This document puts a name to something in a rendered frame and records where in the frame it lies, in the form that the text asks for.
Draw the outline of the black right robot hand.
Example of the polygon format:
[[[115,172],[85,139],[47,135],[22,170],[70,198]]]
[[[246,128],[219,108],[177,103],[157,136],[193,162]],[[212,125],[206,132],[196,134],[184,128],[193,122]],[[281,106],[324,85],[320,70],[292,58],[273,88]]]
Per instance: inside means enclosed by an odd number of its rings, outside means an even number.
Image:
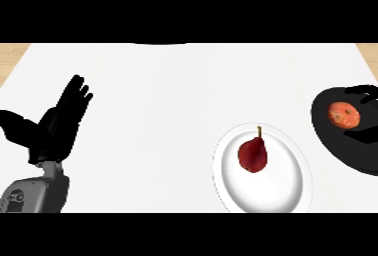
[[[378,87],[369,84],[346,87],[345,93],[364,94],[364,98],[360,100],[361,104],[378,99]],[[345,131],[343,135],[364,144],[378,143],[378,126],[371,126],[360,131]]]

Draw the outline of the red pear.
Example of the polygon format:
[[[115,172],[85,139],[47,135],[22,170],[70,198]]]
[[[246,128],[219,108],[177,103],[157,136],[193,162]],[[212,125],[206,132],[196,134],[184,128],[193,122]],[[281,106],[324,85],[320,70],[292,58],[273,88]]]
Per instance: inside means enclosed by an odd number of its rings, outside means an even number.
[[[240,167],[250,173],[259,172],[267,165],[267,151],[261,127],[256,127],[256,136],[253,139],[239,146],[237,160]]]

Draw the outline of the black round plate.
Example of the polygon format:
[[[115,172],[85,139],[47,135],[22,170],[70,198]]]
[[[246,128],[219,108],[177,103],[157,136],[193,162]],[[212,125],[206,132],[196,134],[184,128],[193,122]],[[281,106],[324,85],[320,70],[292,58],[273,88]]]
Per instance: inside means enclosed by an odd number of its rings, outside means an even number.
[[[333,102],[349,103],[360,113],[360,124],[354,131],[378,127],[378,100],[366,104],[360,100],[364,94],[346,94],[343,87],[324,89],[311,103],[311,124],[317,138],[335,158],[355,171],[378,176],[378,141],[364,144],[343,135],[327,118],[327,106]]]

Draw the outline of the white oval plate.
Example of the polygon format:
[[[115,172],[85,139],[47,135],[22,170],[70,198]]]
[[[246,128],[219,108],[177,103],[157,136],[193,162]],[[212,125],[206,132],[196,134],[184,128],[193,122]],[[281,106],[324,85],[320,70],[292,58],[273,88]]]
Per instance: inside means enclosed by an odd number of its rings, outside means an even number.
[[[256,173],[239,164],[240,145],[261,136],[267,165]],[[311,203],[311,173],[302,152],[287,135],[261,123],[231,128],[212,157],[216,195],[231,213],[305,213]]]

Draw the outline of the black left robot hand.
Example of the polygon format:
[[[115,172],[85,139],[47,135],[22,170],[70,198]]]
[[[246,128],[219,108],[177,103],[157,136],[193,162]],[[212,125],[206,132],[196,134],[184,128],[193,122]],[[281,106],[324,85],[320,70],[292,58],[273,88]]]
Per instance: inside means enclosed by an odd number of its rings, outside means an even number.
[[[64,87],[57,104],[38,123],[8,110],[0,110],[0,128],[5,139],[27,149],[27,163],[44,161],[60,163],[69,156],[79,122],[84,117],[92,94],[84,78],[75,75]]]

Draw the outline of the orange squash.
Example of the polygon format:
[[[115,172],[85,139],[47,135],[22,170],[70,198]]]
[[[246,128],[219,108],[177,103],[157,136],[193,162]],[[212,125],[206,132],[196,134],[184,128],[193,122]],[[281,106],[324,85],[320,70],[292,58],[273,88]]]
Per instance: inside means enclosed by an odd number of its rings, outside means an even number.
[[[360,124],[360,113],[348,102],[332,102],[327,106],[327,118],[340,129],[352,129]]]

